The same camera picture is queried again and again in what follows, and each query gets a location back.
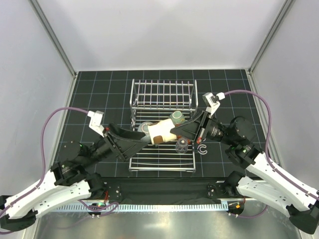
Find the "clear glass mug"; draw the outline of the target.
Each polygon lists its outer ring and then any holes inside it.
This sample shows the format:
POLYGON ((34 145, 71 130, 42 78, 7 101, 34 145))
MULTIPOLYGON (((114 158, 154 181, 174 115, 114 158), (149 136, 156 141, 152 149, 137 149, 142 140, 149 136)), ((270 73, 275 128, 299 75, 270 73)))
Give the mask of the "clear glass mug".
POLYGON ((138 132, 142 132, 145 134, 145 136, 141 138, 142 141, 150 142, 151 137, 150 137, 150 133, 149 133, 149 125, 151 125, 151 124, 152 124, 152 122, 146 121, 146 122, 143 122, 139 125, 138 132))

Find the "small clear shot glass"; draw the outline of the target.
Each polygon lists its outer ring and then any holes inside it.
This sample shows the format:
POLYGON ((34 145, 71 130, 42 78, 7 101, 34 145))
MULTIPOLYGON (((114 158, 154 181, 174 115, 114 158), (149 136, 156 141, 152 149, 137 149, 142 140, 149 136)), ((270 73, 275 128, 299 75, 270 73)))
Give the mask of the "small clear shot glass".
POLYGON ((175 144, 175 150, 179 154, 185 154, 188 151, 188 140, 181 137, 175 144))

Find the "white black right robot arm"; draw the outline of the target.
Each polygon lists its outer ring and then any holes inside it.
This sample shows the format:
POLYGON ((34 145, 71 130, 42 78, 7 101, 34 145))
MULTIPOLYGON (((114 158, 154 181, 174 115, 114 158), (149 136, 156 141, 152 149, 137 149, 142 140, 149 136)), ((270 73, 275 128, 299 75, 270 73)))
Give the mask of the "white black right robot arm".
POLYGON ((253 125, 244 117, 235 117, 225 126, 208 112, 197 113, 190 120, 170 131, 195 143, 210 139, 229 146, 229 160, 263 179, 261 185, 253 179, 232 172, 224 182, 229 197, 238 195, 254 198, 284 214, 299 230, 314 234, 319 225, 319 192, 300 181, 269 158, 252 140, 253 125))

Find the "cream brown ceramic cup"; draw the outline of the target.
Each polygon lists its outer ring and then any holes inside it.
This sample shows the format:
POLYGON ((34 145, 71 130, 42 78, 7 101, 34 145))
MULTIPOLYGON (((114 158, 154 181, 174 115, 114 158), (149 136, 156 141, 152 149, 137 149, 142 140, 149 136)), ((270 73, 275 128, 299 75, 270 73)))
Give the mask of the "cream brown ceramic cup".
POLYGON ((173 128, 175 128, 175 125, 171 119, 161 120, 157 123, 150 124, 148 126, 148 131, 151 143, 156 145, 176 140, 176 134, 170 132, 173 128))

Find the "mint green ceramic mug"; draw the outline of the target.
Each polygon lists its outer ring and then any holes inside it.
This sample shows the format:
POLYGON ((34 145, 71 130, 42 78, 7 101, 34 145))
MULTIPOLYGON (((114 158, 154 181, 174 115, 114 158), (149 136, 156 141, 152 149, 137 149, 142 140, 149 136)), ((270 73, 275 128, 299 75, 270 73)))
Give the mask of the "mint green ceramic mug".
POLYGON ((181 111, 174 111, 172 114, 170 114, 169 118, 174 125, 180 125, 185 122, 185 116, 181 111))

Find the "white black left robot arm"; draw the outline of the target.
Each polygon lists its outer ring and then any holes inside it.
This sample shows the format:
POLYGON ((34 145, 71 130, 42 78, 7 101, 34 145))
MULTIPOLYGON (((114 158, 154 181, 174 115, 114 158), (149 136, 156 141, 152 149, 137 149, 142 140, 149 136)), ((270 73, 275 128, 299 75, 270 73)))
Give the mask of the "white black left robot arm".
POLYGON ((4 215, 0 227, 5 234, 24 230, 53 209, 72 201, 101 199, 107 186, 98 173, 87 168, 104 159, 128 160, 147 146, 146 134, 109 124, 92 145, 70 142, 61 150, 64 161, 51 166, 44 177, 14 196, 2 195, 4 215))

